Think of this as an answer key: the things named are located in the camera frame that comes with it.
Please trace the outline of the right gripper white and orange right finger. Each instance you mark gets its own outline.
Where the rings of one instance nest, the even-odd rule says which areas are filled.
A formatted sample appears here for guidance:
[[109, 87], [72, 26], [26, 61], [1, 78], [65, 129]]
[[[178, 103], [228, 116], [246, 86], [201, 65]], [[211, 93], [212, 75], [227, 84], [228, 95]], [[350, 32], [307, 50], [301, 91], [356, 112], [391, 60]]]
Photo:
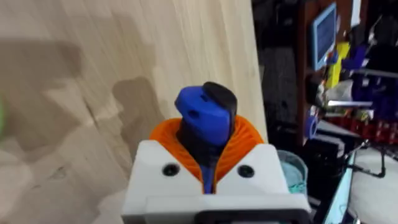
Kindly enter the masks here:
[[215, 195], [289, 193], [277, 151], [266, 144], [257, 129], [237, 115], [234, 132], [215, 168]]

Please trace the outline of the right gripper white and orange left finger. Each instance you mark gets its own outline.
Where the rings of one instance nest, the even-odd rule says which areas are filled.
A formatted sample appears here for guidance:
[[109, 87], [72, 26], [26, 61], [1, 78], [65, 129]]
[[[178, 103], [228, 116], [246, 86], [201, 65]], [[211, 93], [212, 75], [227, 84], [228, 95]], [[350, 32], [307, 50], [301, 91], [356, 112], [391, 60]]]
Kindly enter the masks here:
[[204, 193], [200, 165], [177, 138], [181, 124], [181, 118], [167, 119], [154, 128], [149, 139], [137, 145], [129, 194], [138, 197]]

